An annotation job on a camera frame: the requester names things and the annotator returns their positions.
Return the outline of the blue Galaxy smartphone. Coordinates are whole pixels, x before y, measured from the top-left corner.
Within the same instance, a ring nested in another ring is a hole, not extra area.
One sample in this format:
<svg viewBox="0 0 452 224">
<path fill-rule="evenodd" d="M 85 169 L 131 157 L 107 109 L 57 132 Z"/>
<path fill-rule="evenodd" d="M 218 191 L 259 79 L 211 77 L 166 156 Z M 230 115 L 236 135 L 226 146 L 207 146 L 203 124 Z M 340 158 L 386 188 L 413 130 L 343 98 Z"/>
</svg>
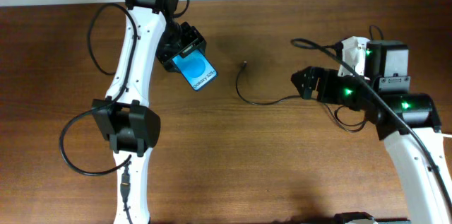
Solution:
<svg viewBox="0 0 452 224">
<path fill-rule="evenodd" d="M 200 91 L 218 75 L 216 69 L 199 49 L 186 57 L 177 55 L 172 59 L 172 62 L 195 91 Z"/>
</svg>

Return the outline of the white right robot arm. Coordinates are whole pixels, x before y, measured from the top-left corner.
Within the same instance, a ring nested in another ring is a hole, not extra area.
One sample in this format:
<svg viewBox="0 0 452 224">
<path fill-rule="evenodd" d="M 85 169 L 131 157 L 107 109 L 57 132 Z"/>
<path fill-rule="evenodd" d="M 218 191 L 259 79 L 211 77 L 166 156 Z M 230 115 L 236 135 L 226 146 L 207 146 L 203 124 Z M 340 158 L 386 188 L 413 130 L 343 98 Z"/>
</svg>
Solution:
<svg viewBox="0 0 452 224">
<path fill-rule="evenodd" d="M 339 70 L 309 66 L 294 73 L 301 98 L 363 111 L 398 173 L 412 223 L 451 222 L 451 176 L 444 159 L 441 120 L 432 98 L 411 93 L 408 46 L 371 40 L 353 61 L 303 38 L 292 45 L 317 49 L 339 63 Z"/>
</svg>

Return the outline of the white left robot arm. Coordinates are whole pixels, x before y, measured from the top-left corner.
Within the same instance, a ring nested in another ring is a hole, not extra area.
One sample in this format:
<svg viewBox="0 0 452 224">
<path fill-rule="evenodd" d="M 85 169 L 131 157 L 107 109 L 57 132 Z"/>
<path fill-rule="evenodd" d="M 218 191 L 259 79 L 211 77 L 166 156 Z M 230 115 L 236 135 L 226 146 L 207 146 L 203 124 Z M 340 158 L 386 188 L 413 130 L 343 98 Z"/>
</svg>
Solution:
<svg viewBox="0 0 452 224">
<path fill-rule="evenodd" d="M 150 109 L 154 61 L 180 73 L 195 91 L 218 75 L 206 59 L 206 41 L 194 26 L 179 24 L 179 0 L 125 0 L 126 32 L 114 80 L 92 108 L 117 169 L 115 223 L 149 223 L 148 165 L 160 136 L 160 117 Z"/>
</svg>

